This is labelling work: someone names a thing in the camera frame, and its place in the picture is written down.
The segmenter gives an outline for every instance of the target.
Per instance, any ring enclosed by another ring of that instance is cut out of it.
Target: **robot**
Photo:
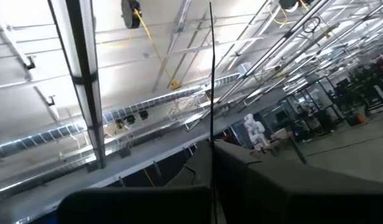
[[[244,117],[244,127],[248,131],[249,139],[254,145],[255,150],[260,151],[263,147],[268,146],[268,140],[264,136],[265,127],[261,122],[255,121],[252,114]]]

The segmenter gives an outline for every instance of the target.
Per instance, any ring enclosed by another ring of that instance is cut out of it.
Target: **black panel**
[[[186,162],[187,158],[183,152],[178,152],[158,162],[164,183],[174,178]]]
[[[57,223],[57,211],[55,210],[31,222],[30,224],[56,224],[56,223]]]
[[[220,141],[215,160],[216,187],[229,224],[383,223],[383,183]]]
[[[211,190],[205,186],[87,189],[69,195],[58,223],[182,223],[211,221]]]
[[[151,187],[149,179],[143,170],[139,170],[136,173],[133,173],[124,179],[125,186],[127,187]]]
[[[146,167],[145,169],[146,169],[146,172],[149,174],[150,178],[152,179],[155,186],[163,186],[164,185],[164,183],[161,180],[159,174],[157,173],[154,165]]]

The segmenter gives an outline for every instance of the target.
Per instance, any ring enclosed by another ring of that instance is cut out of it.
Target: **cable reel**
[[[137,29],[141,24],[139,16],[135,15],[135,9],[142,16],[141,5],[136,0],[121,0],[122,19],[128,29]]]

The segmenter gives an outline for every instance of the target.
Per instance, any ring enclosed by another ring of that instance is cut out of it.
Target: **floor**
[[[298,146],[310,166],[383,182],[383,112],[364,125],[345,124],[326,138]],[[279,157],[299,161],[291,149]]]

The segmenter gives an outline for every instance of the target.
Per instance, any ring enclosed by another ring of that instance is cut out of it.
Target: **cable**
[[[268,9],[270,15],[271,15],[272,17],[275,17],[275,16],[273,15],[272,10],[270,9],[270,5],[267,6],[267,9]],[[284,21],[279,22],[279,21],[276,20],[276,18],[273,18],[273,21],[274,21],[275,23],[277,23],[277,24],[284,25],[284,24],[286,24],[286,23],[288,22],[287,13],[285,13],[284,9],[283,9],[281,6],[280,6],[280,10],[283,12],[283,15],[284,15],[284,17],[285,17]]]
[[[152,186],[155,187],[155,185],[154,185],[152,179],[150,178],[149,174],[147,173],[146,169],[143,169],[143,171],[144,171],[144,173],[146,174],[148,180],[150,181],[150,184],[152,184]]]
[[[300,2],[301,5],[306,9],[306,11],[309,11],[309,8],[308,8],[308,6],[306,5],[306,3],[305,3],[304,0],[299,0],[299,2]]]
[[[215,35],[214,35],[214,21],[212,16],[212,2],[210,1],[210,19],[211,19],[211,35],[212,35],[212,67],[211,67],[211,106],[210,106],[210,139],[211,139],[211,166],[215,168],[215,156],[214,156],[214,89],[215,89]],[[218,217],[216,213],[216,191],[215,191],[215,172],[212,173],[212,196],[213,196],[213,210],[214,221],[218,224]]]
[[[320,23],[321,19],[317,16],[313,16],[303,23],[303,31],[307,34],[314,34]]]
[[[125,43],[114,45],[114,46],[110,47],[110,49],[118,49],[118,48],[121,48],[121,47],[125,47],[131,41],[131,39],[132,39],[132,30],[129,31],[128,39],[126,40]],[[105,46],[106,45],[105,43],[103,43],[102,40],[99,40],[98,44],[101,45],[101,46]]]
[[[142,16],[139,14],[139,11],[137,9],[134,10],[134,14],[139,18],[139,20],[141,21],[142,25],[143,25],[143,28],[144,30],[146,31],[146,34],[150,40],[150,43],[153,45],[153,48],[154,48],[154,51],[155,53],[157,54],[157,58],[159,58],[161,64],[163,64],[163,60],[159,54],[159,51],[157,50],[157,46],[155,45],[154,41],[153,41],[153,38],[152,36],[150,35],[150,31],[149,29],[147,28],[146,24],[144,23],[143,19],[142,19]],[[175,90],[179,87],[181,87],[181,84],[177,83],[172,77],[171,75],[169,74],[168,70],[167,70],[167,67],[164,67],[164,71],[165,71],[165,74],[168,76],[168,79],[170,80],[171,82],[171,87],[172,87],[172,90]]]

